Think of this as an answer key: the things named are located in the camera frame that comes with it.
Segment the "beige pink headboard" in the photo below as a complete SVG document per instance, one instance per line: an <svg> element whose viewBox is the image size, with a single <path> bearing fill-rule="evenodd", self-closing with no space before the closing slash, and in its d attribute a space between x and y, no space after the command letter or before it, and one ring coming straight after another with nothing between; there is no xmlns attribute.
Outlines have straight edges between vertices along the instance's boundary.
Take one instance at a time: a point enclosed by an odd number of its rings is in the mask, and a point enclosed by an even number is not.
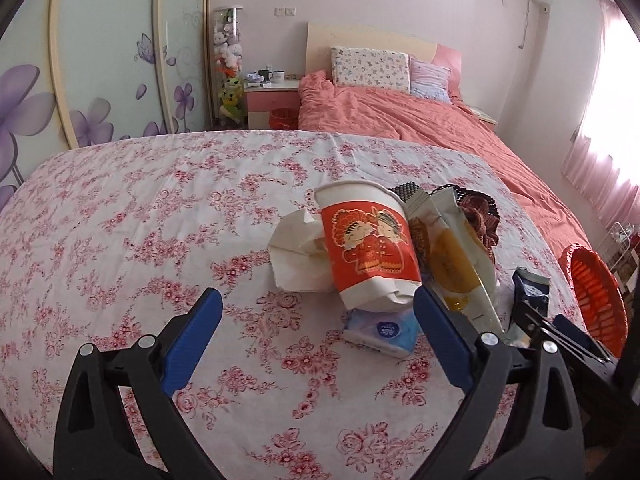
<svg viewBox="0 0 640 480"><path fill-rule="evenodd" d="M309 22L305 53L305 75L331 70L332 47L384 49L412 54L419 60L451 70L449 92L460 96L462 54L443 44L435 44L399 32L367 25L327 25Z"/></svg>

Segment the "white mug on nightstand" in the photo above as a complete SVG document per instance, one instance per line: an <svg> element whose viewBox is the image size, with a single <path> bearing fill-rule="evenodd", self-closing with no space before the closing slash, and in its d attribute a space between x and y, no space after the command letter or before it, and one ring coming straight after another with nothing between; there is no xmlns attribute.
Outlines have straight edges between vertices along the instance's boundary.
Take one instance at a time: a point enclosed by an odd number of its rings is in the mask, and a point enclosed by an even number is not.
<svg viewBox="0 0 640 480"><path fill-rule="evenodd" d="M282 84L285 81L285 71L284 70L272 70L269 73L269 81L273 84Z"/></svg>

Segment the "striped pink pillow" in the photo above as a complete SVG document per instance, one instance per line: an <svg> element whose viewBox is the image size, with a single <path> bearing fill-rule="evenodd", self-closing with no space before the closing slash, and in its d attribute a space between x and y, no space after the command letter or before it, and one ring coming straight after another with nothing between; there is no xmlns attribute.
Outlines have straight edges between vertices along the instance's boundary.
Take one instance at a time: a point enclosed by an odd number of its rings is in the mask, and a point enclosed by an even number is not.
<svg viewBox="0 0 640 480"><path fill-rule="evenodd" d="M410 93L416 98L450 104L448 67L410 58Z"/></svg>

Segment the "left pink nightstand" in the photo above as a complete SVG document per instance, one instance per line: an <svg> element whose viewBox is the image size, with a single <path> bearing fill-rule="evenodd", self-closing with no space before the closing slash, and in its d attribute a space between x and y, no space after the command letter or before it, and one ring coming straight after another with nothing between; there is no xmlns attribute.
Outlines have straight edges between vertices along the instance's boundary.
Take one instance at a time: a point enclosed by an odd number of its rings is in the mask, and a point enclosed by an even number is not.
<svg viewBox="0 0 640 480"><path fill-rule="evenodd" d="M299 110L298 86L298 80L286 80L282 84L270 84L267 87L246 86L244 100L248 128L269 129L269 115L273 110L279 108Z"/></svg>

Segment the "floral white pillow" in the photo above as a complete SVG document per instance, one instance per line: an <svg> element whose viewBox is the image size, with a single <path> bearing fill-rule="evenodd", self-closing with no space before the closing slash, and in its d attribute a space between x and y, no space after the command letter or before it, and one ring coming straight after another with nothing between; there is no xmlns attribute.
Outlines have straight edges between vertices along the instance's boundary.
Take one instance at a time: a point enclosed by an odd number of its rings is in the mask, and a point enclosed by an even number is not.
<svg viewBox="0 0 640 480"><path fill-rule="evenodd" d="M384 49L332 47L331 73L340 87L410 92L409 57Z"/></svg>

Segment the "pink window curtain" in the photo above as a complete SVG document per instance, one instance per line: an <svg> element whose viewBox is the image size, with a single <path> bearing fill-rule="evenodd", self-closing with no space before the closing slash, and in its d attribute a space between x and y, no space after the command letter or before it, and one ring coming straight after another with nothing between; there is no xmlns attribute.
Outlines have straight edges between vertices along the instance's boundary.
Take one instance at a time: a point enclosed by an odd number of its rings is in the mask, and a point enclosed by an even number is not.
<svg viewBox="0 0 640 480"><path fill-rule="evenodd" d="M639 223L639 39L612 0L599 0L600 51L562 175L606 226Z"/></svg>

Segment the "green frog plush toy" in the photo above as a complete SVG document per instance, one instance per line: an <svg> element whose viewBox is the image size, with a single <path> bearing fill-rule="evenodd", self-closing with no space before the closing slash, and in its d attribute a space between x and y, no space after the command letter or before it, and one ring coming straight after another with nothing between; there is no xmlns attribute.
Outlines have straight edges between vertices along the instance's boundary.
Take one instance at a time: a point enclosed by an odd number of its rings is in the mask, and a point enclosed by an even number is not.
<svg viewBox="0 0 640 480"><path fill-rule="evenodd" d="M244 117L242 109L243 85L239 77L227 79L219 92L219 111L223 118L239 125Z"/></svg>

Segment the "brown plaid scrunchie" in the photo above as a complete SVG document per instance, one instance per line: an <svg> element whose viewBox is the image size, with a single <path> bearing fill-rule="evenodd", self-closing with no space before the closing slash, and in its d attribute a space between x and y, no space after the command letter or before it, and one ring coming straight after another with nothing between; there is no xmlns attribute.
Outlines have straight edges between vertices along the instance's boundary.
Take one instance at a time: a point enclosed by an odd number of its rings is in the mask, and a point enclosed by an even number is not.
<svg viewBox="0 0 640 480"><path fill-rule="evenodd" d="M495 201L484 193L465 191L458 197L458 207L484 245L486 252L492 252L499 243L500 214Z"/></svg>

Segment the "pink nightstand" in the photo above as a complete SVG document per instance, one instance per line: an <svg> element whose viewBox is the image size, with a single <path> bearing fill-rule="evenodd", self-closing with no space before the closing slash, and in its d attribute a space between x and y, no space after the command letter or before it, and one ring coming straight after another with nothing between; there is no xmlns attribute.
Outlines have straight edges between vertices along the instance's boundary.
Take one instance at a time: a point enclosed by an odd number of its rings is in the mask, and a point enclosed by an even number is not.
<svg viewBox="0 0 640 480"><path fill-rule="evenodd" d="M466 108L476 117L478 118L481 122L484 122L484 124L488 125L490 128L495 128L496 125L498 125L498 122L492 118L491 116L489 116L487 113L484 112L484 110L480 110L477 107L474 106L469 106L467 105Z"/></svg>
<svg viewBox="0 0 640 480"><path fill-rule="evenodd" d="M286 80L282 84L270 84L267 87L246 86L244 100L248 128L269 129L269 115L273 110L279 108L299 110L298 86L298 80Z"/></svg>

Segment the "white yellow snack wrapper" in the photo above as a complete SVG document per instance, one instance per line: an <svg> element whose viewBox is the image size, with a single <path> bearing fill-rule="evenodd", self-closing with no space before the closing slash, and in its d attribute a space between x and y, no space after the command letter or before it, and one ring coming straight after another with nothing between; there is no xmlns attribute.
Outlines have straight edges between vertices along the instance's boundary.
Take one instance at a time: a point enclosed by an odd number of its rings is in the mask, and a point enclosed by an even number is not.
<svg viewBox="0 0 640 480"><path fill-rule="evenodd" d="M495 265L454 191L417 190L406 203L406 214L419 264L447 309L464 314L480 333L502 335L494 306Z"/></svg>

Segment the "wall power socket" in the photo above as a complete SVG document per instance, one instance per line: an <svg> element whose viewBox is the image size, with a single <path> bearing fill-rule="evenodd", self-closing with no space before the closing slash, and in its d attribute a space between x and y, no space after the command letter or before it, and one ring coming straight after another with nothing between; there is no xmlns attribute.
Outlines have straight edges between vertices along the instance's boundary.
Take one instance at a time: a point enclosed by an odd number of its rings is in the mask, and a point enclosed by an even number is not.
<svg viewBox="0 0 640 480"><path fill-rule="evenodd" d="M296 13L297 13L296 8L286 8L285 6L277 6L274 9L275 16L289 16L290 18L292 18L293 16L296 15Z"/></svg>

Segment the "bed with salmon duvet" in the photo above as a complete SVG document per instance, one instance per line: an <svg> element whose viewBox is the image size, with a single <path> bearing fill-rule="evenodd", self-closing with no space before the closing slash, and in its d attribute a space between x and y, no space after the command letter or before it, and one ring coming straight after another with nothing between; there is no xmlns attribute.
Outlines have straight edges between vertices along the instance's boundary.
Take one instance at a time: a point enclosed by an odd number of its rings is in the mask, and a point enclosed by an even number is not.
<svg viewBox="0 0 640 480"><path fill-rule="evenodd" d="M305 76L298 95L302 130L407 141L475 155L495 171L557 257L570 245L591 246L576 214L464 105L381 88L340 87L324 70Z"/></svg>

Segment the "sliding wardrobe floral glass doors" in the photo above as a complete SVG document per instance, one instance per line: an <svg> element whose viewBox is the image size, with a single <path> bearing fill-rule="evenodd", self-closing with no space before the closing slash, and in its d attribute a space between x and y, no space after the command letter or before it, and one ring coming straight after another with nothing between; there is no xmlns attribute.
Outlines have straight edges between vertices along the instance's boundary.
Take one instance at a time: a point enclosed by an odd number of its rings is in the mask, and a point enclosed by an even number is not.
<svg viewBox="0 0 640 480"><path fill-rule="evenodd" d="M207 0L1 0L1 195L70 148L213 123Z"/></svg>

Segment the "clear tube of plush toys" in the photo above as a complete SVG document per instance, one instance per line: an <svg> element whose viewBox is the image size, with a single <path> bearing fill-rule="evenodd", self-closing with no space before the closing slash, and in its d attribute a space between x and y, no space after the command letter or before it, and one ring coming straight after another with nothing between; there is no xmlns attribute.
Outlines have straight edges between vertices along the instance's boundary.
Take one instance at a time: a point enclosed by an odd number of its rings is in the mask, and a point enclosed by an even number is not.
<svg viewBox="0 0 640 480"><path fill-rule="evenodd" d="M216 112L217 124L220 128L239 126L230 119L221 116L219 111L219 92L227 79L239 77L242 80L243 50L240 32L240 12L242 10L242 6L223 6L222 8L214 10L212 36L215 84L214 98L216 99L214 110Z"/></svg>

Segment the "right pink nightstand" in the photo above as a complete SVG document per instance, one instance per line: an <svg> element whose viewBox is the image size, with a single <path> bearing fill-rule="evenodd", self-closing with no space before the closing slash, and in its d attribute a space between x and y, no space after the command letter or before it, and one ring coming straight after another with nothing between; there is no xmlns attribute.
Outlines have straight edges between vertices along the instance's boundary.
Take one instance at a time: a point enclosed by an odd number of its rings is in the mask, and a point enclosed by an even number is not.
<svg viewBox="0 0 640 480"><path fill-rule="evenodd" d="M484 122L484 124L488 125L490 128L495 128L496 125L498 125L498 122L492 118L491 116L489 116L487 113L484 112L484 110L480 110L477 107L474 106L469 106L467 105L466 108L476 117L478 118L481 122Z"/></svg>

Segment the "red white paper cup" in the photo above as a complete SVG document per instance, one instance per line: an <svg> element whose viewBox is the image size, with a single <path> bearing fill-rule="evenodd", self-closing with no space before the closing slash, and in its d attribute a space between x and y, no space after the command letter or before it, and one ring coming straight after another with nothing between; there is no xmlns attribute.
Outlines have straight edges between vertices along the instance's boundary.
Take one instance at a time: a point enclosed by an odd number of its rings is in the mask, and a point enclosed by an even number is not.
<svg viewBox="0 0 640 480"><path fill-rule="evenodd" d="M409 309L422 280L399 196L372 181L343 180L319 186L314 199L345 308Z"/></svg>

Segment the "red plastic laundry basket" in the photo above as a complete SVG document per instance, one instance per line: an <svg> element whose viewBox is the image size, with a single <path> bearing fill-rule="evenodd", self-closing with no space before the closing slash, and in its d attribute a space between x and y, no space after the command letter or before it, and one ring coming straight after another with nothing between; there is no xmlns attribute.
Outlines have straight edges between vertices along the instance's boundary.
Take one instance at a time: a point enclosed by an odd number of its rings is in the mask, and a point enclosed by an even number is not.
<svg viewBox="0 0 640 480"><path fill-rule="evenodd" d="M628 318L614 275L596 252L578 244L564 249L560 266L588 333L619 358L627 341Z"/></svg>

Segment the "blue tissue pack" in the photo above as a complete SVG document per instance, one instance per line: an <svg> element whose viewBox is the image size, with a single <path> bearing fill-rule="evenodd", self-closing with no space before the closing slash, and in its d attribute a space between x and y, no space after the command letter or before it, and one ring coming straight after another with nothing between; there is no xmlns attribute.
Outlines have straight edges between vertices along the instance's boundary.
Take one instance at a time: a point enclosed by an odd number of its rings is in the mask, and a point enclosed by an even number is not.
<svg viewBox="0 0 640 480"><path fill-rule="evenodd" d="M413 310L369 312L352 310L349 313L343 338L377 352L405 359L413 354L420 325Z"/></svg>

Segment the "pink floral tablecloth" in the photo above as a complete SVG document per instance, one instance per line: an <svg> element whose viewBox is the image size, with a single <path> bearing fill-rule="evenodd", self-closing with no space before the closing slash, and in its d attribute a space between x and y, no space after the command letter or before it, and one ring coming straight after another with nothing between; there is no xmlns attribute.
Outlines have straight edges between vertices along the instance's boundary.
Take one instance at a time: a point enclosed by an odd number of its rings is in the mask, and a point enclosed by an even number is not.
<svg viewBox="0 0 640 480"><path fill-rule="evenodd" d="M337 180L455 183L501 221L500 314L518 266L552 281L551 309L580 312L558 261L585 244L574 214L491 139L428 142L318 132L201 132L68 151L40 165L1 213L1 411L45 465L78 348L126 348L215 287L224 317L174 397L231 479L407 479L461 394L420 341L396 361L342 337L334 294L273 281L279 220Z"/></svg>

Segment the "white tissue paper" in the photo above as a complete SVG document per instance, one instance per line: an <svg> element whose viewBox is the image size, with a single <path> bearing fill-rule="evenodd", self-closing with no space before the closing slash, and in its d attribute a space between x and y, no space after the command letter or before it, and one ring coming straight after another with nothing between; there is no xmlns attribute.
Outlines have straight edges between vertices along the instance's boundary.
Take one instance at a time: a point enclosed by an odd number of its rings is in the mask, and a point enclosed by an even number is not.
<svg viewBox="0 0 640 480"><path fill-rule="evenodd" d="M320 218L307 209L282 217L267 246L274 282L284 292L334 289Z"/></svg>

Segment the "grey green smiley sock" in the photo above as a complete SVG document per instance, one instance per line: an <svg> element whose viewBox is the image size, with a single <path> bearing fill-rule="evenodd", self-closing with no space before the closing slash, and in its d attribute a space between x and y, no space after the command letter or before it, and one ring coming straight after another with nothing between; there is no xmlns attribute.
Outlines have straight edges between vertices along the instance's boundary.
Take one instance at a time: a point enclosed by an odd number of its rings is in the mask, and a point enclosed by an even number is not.
<svg viewBox="0 0 640 480"><path fill-rule="evenodd" d="M539 321L548 316L550 278L518 266L512 274L513 307L510 323L528 336L539 332Z"/></svg>

